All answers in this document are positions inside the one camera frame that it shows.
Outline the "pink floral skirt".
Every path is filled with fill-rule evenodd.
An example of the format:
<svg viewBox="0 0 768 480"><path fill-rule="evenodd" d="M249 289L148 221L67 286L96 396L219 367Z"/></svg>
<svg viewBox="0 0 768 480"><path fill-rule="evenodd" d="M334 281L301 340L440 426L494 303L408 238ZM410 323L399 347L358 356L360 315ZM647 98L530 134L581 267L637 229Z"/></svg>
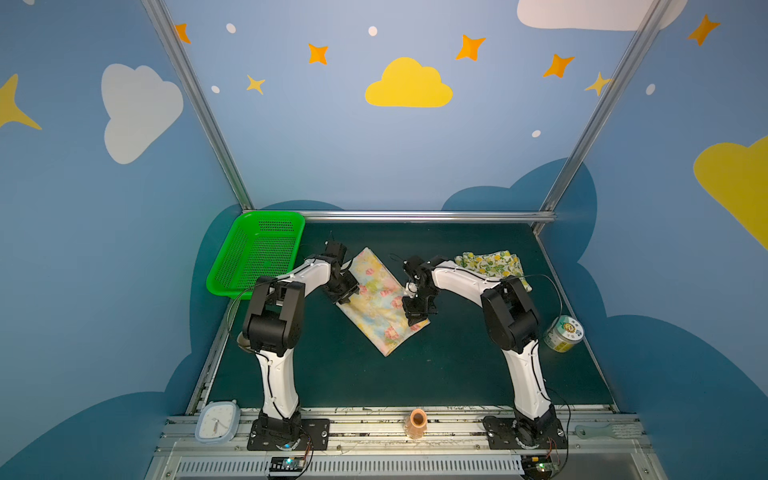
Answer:
<svg viewBox="0 0 768 480"><path fill-rule="evenodd" d="M357 280L359 291L338 307L384 357L430 324L429 320L408 323L402 303L403 286L370 248L354 257L349 272Z"/></svg>

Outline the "lemon print skirt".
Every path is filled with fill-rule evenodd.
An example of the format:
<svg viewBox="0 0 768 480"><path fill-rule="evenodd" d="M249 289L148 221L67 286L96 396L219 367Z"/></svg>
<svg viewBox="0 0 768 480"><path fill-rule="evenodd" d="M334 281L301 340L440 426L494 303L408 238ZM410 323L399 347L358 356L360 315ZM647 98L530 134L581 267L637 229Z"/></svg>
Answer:
<svg viewBox="0 0 768 480"><path fill-rule="evenodd" d="M504 278L513 276L520 278L526 291L532 291L532 287L525 279L525 273L519 257L508 250L489 254L464 252L456 256L454 262L461 268L485 277Z"/></svg>

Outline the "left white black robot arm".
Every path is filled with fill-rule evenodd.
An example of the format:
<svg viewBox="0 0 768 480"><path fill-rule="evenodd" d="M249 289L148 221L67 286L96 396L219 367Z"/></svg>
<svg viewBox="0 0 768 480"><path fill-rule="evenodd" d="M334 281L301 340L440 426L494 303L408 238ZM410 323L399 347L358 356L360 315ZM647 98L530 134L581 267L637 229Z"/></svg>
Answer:
<svg viewBox="0 0 768 480"><path fill-rule="evenodd" d="M250 290L238 336L240 348L254 355L261 369L264 400L254 422L255 436L284 449L304 436L294 350L304 326L306 298L317 289L341 304L359 292L359 285L349 263L329 254L314 255L279 277L262 276Z"/></svg>

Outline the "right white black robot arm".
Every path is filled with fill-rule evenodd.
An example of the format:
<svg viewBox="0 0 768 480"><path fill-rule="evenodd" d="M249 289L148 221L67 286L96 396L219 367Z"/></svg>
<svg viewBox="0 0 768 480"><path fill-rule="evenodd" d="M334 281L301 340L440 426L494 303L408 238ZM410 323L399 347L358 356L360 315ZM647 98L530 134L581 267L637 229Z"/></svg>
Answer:
<svg viewBox="0 0 768 480"><path fill-rule="evenodd" d="M403 262L403 270L408 282L402 308L409 325L437 313L435 298L442 291L482 309L488 336L508 365L519 439L533 445L549 429L559 429L539 359L539 312L522 280L483 275L444 257L426 261L413 256Z"/></svg>

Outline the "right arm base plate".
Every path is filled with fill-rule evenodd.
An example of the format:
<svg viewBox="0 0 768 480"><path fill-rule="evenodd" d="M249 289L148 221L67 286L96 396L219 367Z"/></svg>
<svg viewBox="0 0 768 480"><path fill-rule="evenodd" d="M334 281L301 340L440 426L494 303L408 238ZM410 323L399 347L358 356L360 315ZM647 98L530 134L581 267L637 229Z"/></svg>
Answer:
<svg viewBox="0 0 768 480"><path fill-rule="evenodd" d="M485 416L482 426L491 450L568 448L565 428L557 418L541 423L511 417Z"/></svg>

